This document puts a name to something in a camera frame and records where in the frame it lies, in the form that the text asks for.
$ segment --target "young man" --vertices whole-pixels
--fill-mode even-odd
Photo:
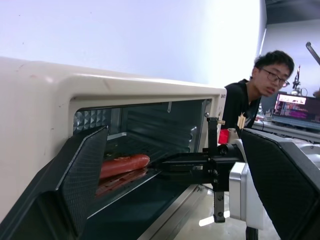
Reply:
[[[226,100],[222,129],[234,128],[238,117],[246,117],[244,127],[251,128],[254,124],[260,99],[269,97],[282,87],[289,85],[287,79],[295,68],[293,59],[283,51],[268,52],[257,58],[250,81],[243,79],[226,86]]]

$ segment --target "monitor screen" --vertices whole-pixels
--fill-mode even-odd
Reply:
[[[281,94],[277,96],[272,119],[299,127],[320,130],[320,99]]]

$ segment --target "glasses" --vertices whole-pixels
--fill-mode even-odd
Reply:
[[[268,73],[268,79],[269,80],[271,80],[273,82],[279,80],[279,87],[284,88],[284,87],[290,85],[290,83],[287,80],[284,80],[284,79],[278,77],[278,75],[276,75],[276,74],[274,74],[274,73],[272,73],[272,72],[270,72],[268,70],[265,70],[264,68],[262,68],[262,70],[264,70],[264,71],[266,71]]]

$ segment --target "red sausage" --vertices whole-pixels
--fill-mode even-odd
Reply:
[[[119,157],[114,160],[105,161],[101,167],[100,179],[142,169],[147,166],[149,162],[150,158],[144,154]]]

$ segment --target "toaster oven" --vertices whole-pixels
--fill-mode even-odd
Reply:
[[[1,239],[25,228],[37,239],[150,239],[204,196],[152,169],[98,187],[97,177],[102,159],[201,151],[224,88],[5,57],[0,66]]]

